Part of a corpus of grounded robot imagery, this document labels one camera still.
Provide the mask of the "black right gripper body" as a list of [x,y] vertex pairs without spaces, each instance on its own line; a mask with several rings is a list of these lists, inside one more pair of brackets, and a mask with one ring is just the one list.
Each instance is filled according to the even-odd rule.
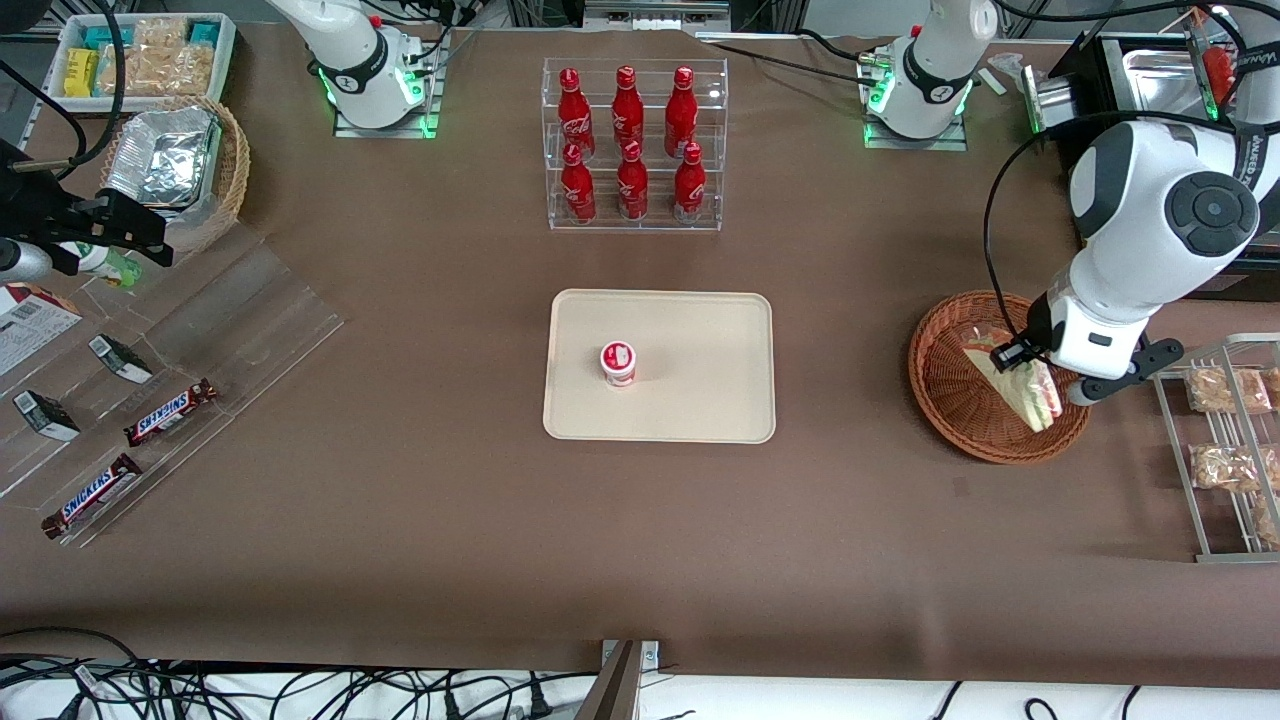
[[79,254],[63,245],[73,241],[76,219],[70,196],[46,172],[19,173],[13,165],[28,159],[1,141],[1,270],[4,275],[76,275]]

